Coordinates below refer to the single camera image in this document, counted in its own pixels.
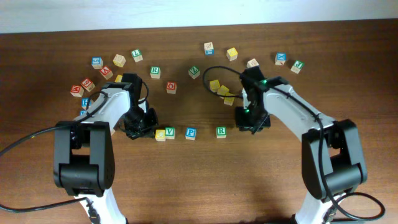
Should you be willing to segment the yellow C letter block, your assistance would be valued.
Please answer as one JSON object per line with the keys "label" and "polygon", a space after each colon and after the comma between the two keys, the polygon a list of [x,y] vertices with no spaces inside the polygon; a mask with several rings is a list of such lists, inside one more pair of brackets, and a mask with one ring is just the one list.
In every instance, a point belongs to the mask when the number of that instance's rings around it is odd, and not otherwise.
{"label": "yellow C letter block", "polygon": [[164,129],[157,129],[155,131],[155,140],[158,142],[166,141]]}

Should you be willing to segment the green V letter block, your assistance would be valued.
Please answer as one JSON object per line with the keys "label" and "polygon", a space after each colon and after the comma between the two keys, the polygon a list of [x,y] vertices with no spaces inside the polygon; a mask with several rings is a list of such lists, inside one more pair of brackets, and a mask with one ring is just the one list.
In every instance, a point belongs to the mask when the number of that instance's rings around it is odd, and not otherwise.
{"label": "green V letter block", "polygon": [[166,139],[175,139],[175,128],[174,127],[165,127],[165,138]]}

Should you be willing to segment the blue P letter block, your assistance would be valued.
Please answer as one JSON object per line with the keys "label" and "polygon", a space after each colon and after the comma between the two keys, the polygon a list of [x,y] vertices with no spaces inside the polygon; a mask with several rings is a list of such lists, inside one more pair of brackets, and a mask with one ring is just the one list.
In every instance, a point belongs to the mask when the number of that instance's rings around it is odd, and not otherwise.
{"label": "blue P letter block", "polygon": [[185,138],[189,140],[195,140],[197,135],[197,129],[196,128],[191,128],[187,127],[186,132],[185,132]]}

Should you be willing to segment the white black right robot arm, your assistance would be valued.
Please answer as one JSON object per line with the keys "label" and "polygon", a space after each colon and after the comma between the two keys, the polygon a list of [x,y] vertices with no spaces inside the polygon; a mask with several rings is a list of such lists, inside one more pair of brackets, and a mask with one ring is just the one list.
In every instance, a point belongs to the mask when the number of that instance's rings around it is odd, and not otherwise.
{"label": "white black right robot arm", "polygon": [[302,179],[307,194],[291,223],[330,223],[339,211],[355,221],[365,218],[348,213],[340,202],[358,196],[365,183],[365,165],[357,126],[337,121],[301,98],[282,77],[266,79],[259,67],[239,75],[243,105],[235,109],[240,131],[256,133],[271,125],[270,115],[281,120],[302,145]]}

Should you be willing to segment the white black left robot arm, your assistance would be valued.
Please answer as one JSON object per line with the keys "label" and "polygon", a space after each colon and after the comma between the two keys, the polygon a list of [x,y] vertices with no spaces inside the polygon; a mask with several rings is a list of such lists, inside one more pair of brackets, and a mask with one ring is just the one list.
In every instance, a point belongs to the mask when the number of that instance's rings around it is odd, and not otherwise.
{"label": "white black left robot arm", "polygon": [[123,123],[129,139],[154,138],[156,112],[141,97],[144,86],[135,73],[108,82],[85,114],[56,125],[53,177],[81,203],[92,223],[127,223],[112,191],[115,159],[111,135]]}

